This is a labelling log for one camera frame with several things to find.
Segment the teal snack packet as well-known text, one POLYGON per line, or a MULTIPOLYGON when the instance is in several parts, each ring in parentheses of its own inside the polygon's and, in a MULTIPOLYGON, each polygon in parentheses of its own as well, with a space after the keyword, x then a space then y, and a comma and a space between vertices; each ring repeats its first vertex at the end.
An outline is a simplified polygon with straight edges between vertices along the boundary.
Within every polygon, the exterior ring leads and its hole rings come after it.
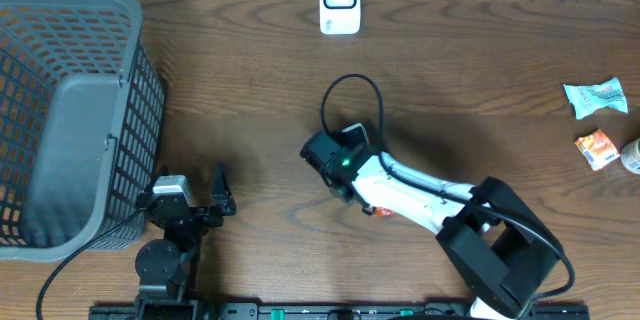
POLYGON ((604 108, 628 113, 627 99, 618 78, 612 78, 597 85, 564 84, 563 89, 569 104, 574 108, 577 120, 582 120, 604 108))

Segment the red chocolate bar wrapper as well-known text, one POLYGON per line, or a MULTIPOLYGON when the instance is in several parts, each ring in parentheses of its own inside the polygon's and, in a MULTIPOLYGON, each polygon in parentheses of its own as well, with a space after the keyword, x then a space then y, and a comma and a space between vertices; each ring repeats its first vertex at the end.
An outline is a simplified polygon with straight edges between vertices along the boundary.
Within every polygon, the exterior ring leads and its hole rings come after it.
POLYGON ((395 212, 393 210, 387 209, 384 207, 372 207, 371 210, 372 210, 372 215, 377 217, 386 217, 386 216, 395 215, 395 212))

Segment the orange tissue packet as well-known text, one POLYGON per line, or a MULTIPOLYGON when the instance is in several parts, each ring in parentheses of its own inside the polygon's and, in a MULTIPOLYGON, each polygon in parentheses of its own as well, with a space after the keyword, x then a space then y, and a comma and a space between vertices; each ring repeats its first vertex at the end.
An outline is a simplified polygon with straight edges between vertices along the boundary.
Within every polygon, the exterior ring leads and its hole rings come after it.
POLYGON ((593 171, 599 171, 620 157, 611 139, 601 130, 579 137, 574 144, 593 171))

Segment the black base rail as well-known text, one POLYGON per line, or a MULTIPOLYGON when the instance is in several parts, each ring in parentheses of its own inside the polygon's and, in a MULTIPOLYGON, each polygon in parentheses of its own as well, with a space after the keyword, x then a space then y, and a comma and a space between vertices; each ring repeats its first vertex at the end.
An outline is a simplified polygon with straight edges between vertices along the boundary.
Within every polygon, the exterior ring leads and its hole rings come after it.
MULTIPOLYGON (((224 303, 214 307, 205 319, 217 320, 376 320, 376 319, 469 319, 470 306, 464 303, 424 305, 258 305, 224 303)), ((585 305, 542 305, 528 310, 525 320, 589 320, 585 305)))

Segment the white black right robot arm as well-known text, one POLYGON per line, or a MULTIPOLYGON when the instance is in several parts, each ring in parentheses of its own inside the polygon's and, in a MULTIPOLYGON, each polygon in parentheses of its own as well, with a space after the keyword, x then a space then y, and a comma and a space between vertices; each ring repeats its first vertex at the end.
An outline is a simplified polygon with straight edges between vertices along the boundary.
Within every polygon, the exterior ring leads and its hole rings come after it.
POLYGON ((545 297, 540 287, 558 263, 575 272, 558 239, 503 181, 455 183, 414 170, 366 141, 323 135, 302 157, 334 195, 369 215, 383 209, 429 230, 475 296, 469 315, 518 319, 545 297))

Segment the white barcode scanner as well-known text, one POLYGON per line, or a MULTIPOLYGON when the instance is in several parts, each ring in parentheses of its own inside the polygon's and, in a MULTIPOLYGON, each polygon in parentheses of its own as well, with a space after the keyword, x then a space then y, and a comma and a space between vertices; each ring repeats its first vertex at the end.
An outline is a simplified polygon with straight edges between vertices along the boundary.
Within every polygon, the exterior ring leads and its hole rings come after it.
POLYGON ((362 0, 319 0, 319 28, 324 35, 353 35, 361 25, 362 0))

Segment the green lid jar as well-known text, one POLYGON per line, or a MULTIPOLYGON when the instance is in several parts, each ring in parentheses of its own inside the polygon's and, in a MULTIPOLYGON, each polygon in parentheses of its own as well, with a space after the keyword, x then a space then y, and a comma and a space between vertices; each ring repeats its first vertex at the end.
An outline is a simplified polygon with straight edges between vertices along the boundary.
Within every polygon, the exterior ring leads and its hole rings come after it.
POLYGON ((640 174, 639 143, 640 139, 635 139, 626 144, 620 152, 620 159, 624 168, 636 175, 640 174))

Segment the grey plastic basket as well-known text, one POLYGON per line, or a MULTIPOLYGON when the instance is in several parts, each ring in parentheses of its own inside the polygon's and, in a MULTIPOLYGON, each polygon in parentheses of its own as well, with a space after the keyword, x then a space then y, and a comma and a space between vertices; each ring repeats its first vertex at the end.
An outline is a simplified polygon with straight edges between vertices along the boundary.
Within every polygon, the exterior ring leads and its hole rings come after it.
POLYGON ((143 232, 165 89, 138 0, 1 0, 1 257, 55 262, 143 232))

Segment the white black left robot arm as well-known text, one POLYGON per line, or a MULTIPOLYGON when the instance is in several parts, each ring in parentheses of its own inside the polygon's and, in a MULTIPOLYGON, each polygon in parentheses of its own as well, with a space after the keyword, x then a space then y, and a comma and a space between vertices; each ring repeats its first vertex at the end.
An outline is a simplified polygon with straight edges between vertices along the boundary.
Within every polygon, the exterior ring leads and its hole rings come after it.
POLYGON ((211 204, 192 204, 192 191, 183 175, 171 175, 167 167, 137 196, 136 208, 163 231, 139 250, 135 270, 139 293, 134 316, 139 320, 216 319, 211 301, 196 293, 195 283, 204 236, 223 225, 226 216, 236 214, 236 203, 225 177, 217 166, 210 193, 211 204))

